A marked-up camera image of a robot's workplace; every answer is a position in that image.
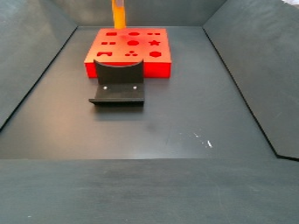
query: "red block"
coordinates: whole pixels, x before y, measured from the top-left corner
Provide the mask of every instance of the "red block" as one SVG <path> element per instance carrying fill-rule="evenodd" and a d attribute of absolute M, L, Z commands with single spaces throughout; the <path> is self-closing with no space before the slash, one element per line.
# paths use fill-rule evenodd
<path fill-rule="evenodd" d="M 90 78 L 98 78 L 94 60 L 112 66 L 144 60 L 146 78 L 170 78 L 173 57 L 166 29 L 102 29 L 84 60 Z"/>

